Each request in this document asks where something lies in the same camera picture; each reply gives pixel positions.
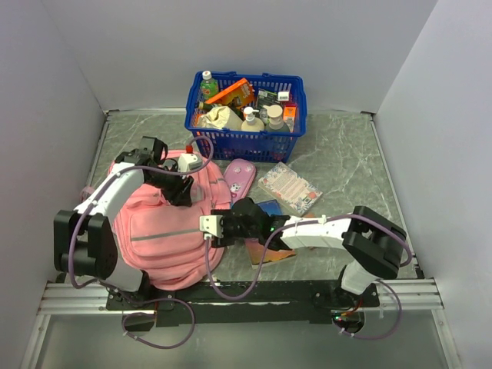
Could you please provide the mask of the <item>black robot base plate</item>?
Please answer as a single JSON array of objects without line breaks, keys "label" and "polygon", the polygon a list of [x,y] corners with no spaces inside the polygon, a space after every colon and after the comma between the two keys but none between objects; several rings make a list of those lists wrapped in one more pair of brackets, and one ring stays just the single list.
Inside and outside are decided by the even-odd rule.
[{"label": "black robot base plate", "polygon": [[154,314],[158,327],[176,327],[191,321],[198,324],[307,321],[330,324],[336,311],[380,306],[374,284],[361,296],[343,291],[336,280],[259,281],[240,301],[227,301],[208,282],[199,282],[180,291],[152,288],[148,298],[159,302],[144,304],[143,298],[131,303],[120,294],[110,293],[106,308],[110,312],[142,311]]}]

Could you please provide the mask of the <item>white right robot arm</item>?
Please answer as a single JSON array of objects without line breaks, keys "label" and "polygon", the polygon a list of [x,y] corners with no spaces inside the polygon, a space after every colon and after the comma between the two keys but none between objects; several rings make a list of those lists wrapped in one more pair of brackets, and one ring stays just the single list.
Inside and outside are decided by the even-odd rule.
[{"label": "white right robot arm", "polygon": [[412,253],[402,228],[365,206],[334,217],[299,218],[269,215],[251,198],[242,198],[228,210],[213,210],[200,218],[206,248],[223,248],[239,239],[253,239],[263,251],[300,248],[344,249],[353,258],[341,272],[335,288],[344,306],[359,301],[377,280],[394,280]]}]

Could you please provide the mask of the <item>pink student backpack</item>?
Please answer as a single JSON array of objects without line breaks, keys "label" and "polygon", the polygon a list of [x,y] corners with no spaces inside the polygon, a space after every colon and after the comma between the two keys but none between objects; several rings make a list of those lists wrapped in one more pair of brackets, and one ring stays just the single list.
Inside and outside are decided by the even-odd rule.
[{"label": "pink student backpack", "polygon": [[212,210],[228,210],[231,193],[212,161],[202,158],[192,171],[191,207],[151,205],[139,201],[138,190],[118,214],[114,236],[125,263],[148,273],[153,286],[176,291],[192,286],[206,275],[205,265],[215,268],[222,250],[207,251],[199,220]]}]

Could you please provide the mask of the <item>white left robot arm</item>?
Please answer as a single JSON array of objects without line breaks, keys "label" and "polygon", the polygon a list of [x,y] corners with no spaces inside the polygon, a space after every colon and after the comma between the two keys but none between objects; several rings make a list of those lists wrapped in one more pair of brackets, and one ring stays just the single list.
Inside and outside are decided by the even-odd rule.
[{"label": "white left robot arm", "polygon": [[158,138],[144,136],[139,146],[121,152],[108,177],[81,204],[71,211],[61,210],[54,219],[54,264],[66,273],[76,288],[87,277],[113,291],[125,293],[136,309],[149,305],[152,298],[148,273],[127,265],[114,236],[114,222],[138,190],[145,204],[191,205],[190,173],[202,165],[191,146],[172,158],[168,146]]}]

